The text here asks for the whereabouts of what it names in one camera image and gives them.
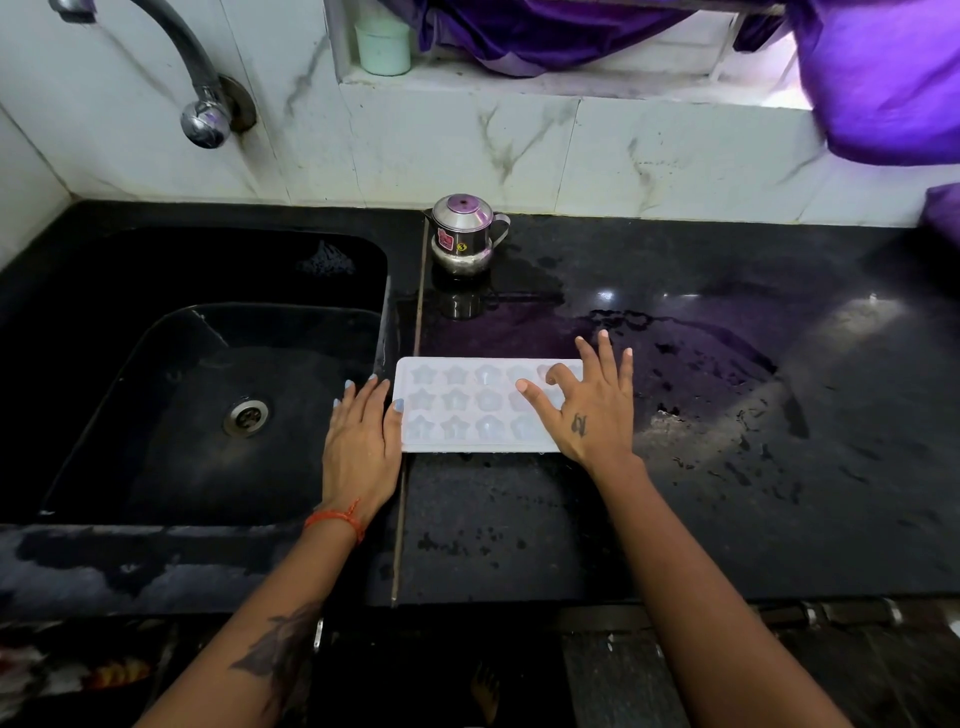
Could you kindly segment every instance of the sticker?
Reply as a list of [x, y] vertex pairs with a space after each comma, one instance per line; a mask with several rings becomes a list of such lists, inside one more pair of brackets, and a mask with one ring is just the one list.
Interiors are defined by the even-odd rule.
[[453, 235], [443, 228], [437, 228], [437, 243], [441, 248], [453, 252]]

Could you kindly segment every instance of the countertop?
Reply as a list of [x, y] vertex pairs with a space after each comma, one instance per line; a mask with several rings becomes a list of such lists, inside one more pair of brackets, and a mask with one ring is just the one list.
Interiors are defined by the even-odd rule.
[[[65, 248], [184, 225], [371, 240], [413, 351], [413, 211], [83, 203], [0, 274], [0, 324]], [[635, 450], [747, 598], [956, 593], [957, 263], [927, 231], [516, 215], [475, 319], [444, 317], [449, 281], [427, 270], [420, 352], [567, 357], [608, 328], [635, 350]], [[395, 580], [397, 604], [636, 599], [599, 497], [561, 456], [409, 460], [399, 574], [395, 498], [335, 601], [388, 606]], [[0, 615], [231, 611], [298, 532], [2, 526]]]

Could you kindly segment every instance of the sink basin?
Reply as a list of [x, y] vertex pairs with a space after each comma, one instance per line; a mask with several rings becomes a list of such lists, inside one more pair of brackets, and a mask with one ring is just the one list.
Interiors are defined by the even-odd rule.
[[380, 315], [222, 303], [153, 325], [45, 503], [69, 523], [263, 525], [320, 499], [345, 379], [372, 371]]
[[[344, 379], [392, 360], [386, 256], [361, 238], [147, 228], [28, 263], [2, 274], [0, 522], [299, 518]], [[228, 434], [247, 400], [266, 412]]]

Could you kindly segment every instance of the tattoo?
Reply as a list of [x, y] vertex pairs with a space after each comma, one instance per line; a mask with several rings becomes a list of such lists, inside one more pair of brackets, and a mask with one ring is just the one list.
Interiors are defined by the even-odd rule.
[[570, 430], [583, 437], [587, 434], [587, 415], [576, 414], [573, 416], [573, 425]]
[[263, 708], [276, 704], [282, 711], [297, 684], [300, 666], [313, 650], [313, 636], [320, 618], [319, 601], [304, 604], [289, 617], [270, 617], [270, 629], [250, 646], [247, 654], [230, 666], [254, 677], [269, 677], [271, 696]]

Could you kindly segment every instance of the red thread bracelet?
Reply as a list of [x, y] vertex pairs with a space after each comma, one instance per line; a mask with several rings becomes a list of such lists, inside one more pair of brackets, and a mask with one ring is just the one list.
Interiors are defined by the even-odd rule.
[[357, 544], [359, 545], [360, 542], [363, 541], [364, 534], [367, 532], [360, 521], [353, 517], [353, 510], [359, 502], [360, 498], [351, 503], [346, 511], [314, 511], [310, 517], [303, 522], [303, 530], [305, 531], [316, 522], [326, 521], [327, 519], [340, 519], [353, 526], [353, 530], [357, 532]]

